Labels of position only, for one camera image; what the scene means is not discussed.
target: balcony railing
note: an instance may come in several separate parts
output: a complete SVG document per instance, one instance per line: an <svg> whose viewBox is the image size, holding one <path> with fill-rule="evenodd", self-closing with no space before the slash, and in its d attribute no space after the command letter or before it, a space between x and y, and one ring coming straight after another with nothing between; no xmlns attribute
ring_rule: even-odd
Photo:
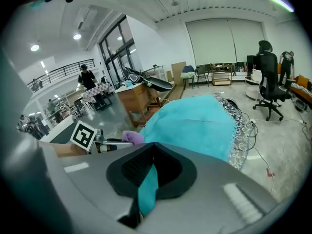
<svg viewBox="0 0 312 234"><path fill-rule="evenodd" d="M88 68L94 68L94 59L83 60L79 62L75 62L64 67L55 69L50 71L48 74L40 76L36 78L34 81L27 84L33 92L38 91L39 89L43 88L44 86L71 74L79 73L81 71L81 66L86 65Z"/></svg>

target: window shade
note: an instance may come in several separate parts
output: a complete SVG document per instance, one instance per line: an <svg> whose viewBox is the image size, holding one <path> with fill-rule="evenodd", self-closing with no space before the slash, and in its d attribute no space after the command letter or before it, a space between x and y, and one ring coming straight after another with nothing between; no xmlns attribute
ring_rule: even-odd
<svg viewBox="0 0 312 234"><path fill-rule="evenodd" d="M188 23L196 65L236 62L233 37L226 19Z"/></svg>
<svg viewBox="0 0 312 234"><path fill-rule="evenodd" d="M247 61L247 56L256 55L259 41L264 40L261 23L256 21L229 19L239 62Z"/></svg>

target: ceiling light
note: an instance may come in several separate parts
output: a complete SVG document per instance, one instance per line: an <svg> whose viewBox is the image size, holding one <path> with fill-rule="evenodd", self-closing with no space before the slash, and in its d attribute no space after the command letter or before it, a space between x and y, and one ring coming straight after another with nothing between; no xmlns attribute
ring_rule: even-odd
<svg viewBox="0 0 312 234"><path fill-rule="evenodd" d="M39 49L39 45L33 45L30 48L30 50L33 51L33 52L37 51L38 49Z"/></svg>
<svg viewBox="0 0 312 234"><path fill-rule="evenodd" d="M75 40L79 40L80 38L81 38L81 34L75 34L75 35L74 35L74 39L75 39Z"/></svg>
<svg viewBox="0 0 312 234"><path fill-rule="evenodd" d="M284 7L285 9L287 9L289 12L294 12L294 9L291 8L288 4L286 4L285 2L283 2L282 0L272 0L274 2L276 2L277 4L281 5L282 7Z"/></svg>

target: wooden cabinet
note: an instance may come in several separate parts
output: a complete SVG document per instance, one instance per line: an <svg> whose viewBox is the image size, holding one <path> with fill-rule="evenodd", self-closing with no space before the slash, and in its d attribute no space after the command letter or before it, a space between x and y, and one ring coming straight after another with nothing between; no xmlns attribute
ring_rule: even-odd
<svg viewBox="0 0 312 234"><path fill-rule="evenodd" d="M116 91L133 126L145 125L145 123L157 112L161 104L158 92L148 88L145 84L137 84L125 90ZM140 114L139 120L134 120L130 112Z"/></svg>

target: ceiling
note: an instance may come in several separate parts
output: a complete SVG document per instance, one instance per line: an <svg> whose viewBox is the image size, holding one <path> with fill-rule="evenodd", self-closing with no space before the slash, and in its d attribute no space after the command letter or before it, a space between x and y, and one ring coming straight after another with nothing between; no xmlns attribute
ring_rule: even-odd
<svg viewBox="0 0 312 234"><path fill-rule="evenodd" d="M73 40L78 32L75 19L81 8L91 7L97 15L89 28L80 32L82 38ZM98 29L112 10L129 15L156 29L157 24L169 18L187 16L193 11L230 8L261 13L271 18L282 17L288 12L270 0L53 0L37 8L24 5L18 8L2 34L1 43L14 67L20 71L28 65L68 51L86 49L95 44L93 36L100 36ZM31 52L33 44L40 45Z"/></svg>

